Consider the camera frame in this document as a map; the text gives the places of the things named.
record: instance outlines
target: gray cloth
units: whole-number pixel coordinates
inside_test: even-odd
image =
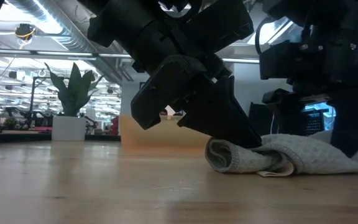
[[[225,140],[210,139],[205,155],[218,172],[256,172],[262,176],[358,173],[358,161],[324,142],[327,135],[329,133],[309,138],[272,134],[262,136],[263,146],[256,149],[244,149]]]

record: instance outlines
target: potted plant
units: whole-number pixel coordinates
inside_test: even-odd
[[[17,125],[17,120],[16,120],[16,118],[11,117],[11,118],[6,118],[6,119],[5,119],[4,126],[5,126],[8,130],[13,130],[13,129],[15,129],[16,125]]]
[[[80,69],[74,63],[66,86],[64,79],[54,74],[47,64],[46,66],[53,85],[58,89],[58,98],[62,102],[64,112],[64,116],[53,117],[52,140],[84,141],[86,121],[84,118],[79,118],[78,113],[89,102],[91,95],[97,91],[96,85],[103,76],[98,81],[91,83],[94,81],[93,72],[88,71],[81,76]]]

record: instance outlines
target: wooden tabletop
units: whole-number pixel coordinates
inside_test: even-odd
[[[0,144],[0,223],[358,224],[358,175],[225,175],[203,153]]]
[[[21,131],[21,130],[3,130],[2,133],[0,134],[39,134],[40,131],[35,131],[35,130],[26,130],[26,131]]]

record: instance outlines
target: white wall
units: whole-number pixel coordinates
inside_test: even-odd
[[[268,91],[282,88],[291,91],[285,79],[261,80],[259,64],[234,64],[234,95],[242,109],[248,114],[250,104],[262,104],[262,98]]]
[[[121,114],[131,115],[131,101],[139,91],[140,83],[146,82],[149,76],[144,74],[132,74],[133,82],[122,82]]]

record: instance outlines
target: green plant leaf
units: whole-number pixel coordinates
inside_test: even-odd
[[[17,125],[17,120],[16,118],[6,118],[5,122],[4,122],[4,126],[7,128],[15,128],[15,126]]]
[[[73,68],[70,74],[70,80],[68,82],[68,91],[74,93],[77,86],[81,81],[81,72],[76,63],[73,63]]]
[[[96,89],[96,86],[98,85],[98,83],[104,78],[104,75],[100,76],[100,78],[98,79],[98,81],[94,82],[91,84],[89,91],[92,91],[94,89]]]
[[[59,90],[59,92],[67,91],[67,87],[66,87],[65,83],[63,82],[63,80],[50,70],[49,65],[47,63],[45,63],[45,65],[47,66],[47,69],[50,74],[50,79],[51,79],[53,85]]]
[[[76,107],[76,100],[69,91],[59,92],[59,100],[62,102],[65,116],[76,116],[79,108]]]
[[[86,97],[83,101],[77,101],[77,107],[79,107],[80,109],[85,106],[90,100],[91,100],[91,96],[93,95],[93,93],[96,93],[99,90],[95,90],[93,91],[88,97]]]
[[[77,89],[77,97],[76,97],[76,105],[82,108],[85,106],[90,99],[88,99],[88,92],[91,86],[93,73],[92,71],[86,72],[81,79],[80,84],[76,87]]]
[[[94,82],[94,81],[95,81],[94,75],[92,76],[92,79],[91,79],[91,81],[92,81],[92,82]]]

